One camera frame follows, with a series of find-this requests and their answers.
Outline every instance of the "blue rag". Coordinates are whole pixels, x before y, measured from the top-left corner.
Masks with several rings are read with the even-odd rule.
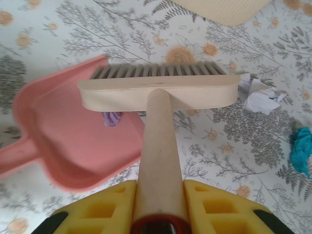
[[[312,134],[308,127],[299,128],[298,132],[292,135],[294,146],[291,152],[293,167],[310,178],[308,169],[308,158],[312,154]]]

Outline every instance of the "bristles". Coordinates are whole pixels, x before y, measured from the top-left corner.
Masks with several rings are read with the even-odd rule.
[[[200,76],[225,75],[214,62],[192,64],[155,64],[155,65],[109,65],[97,69],[90,79],[158,77],[158,76]]]

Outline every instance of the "purple cloth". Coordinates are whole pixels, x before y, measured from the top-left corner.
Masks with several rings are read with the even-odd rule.
[[[102,112],[106,126],[114,127],[120,119],[120,112]]]

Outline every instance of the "brush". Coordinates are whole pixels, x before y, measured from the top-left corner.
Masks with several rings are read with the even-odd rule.
[[[79,81],[89,110],[146,111],[132,233],[157,222],[172,224],[178,234],[190,233],[172,110],[231,105],[239,81],[213,62],[112,65]]]

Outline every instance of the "wooden handle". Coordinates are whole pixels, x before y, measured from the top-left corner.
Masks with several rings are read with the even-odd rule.
[[[148,95],[133,222],[150,215],[174,215],[188,222],[170,95]]]

